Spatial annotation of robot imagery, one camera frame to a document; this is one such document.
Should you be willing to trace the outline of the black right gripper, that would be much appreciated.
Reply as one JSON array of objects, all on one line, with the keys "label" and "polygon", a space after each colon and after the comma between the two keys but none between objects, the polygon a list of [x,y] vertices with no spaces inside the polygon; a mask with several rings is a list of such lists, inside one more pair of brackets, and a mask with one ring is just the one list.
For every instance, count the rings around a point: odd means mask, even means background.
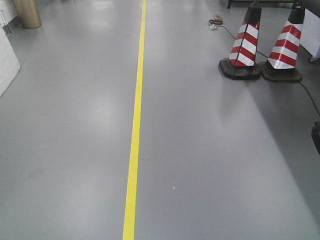
[{"label": "black right gripper", "polygon": [[316,121],[314,123],[314,126],[312,127],[312,130],[311,130],[311,137],[318,153],[320,154],[320,122],[319,121]]}]

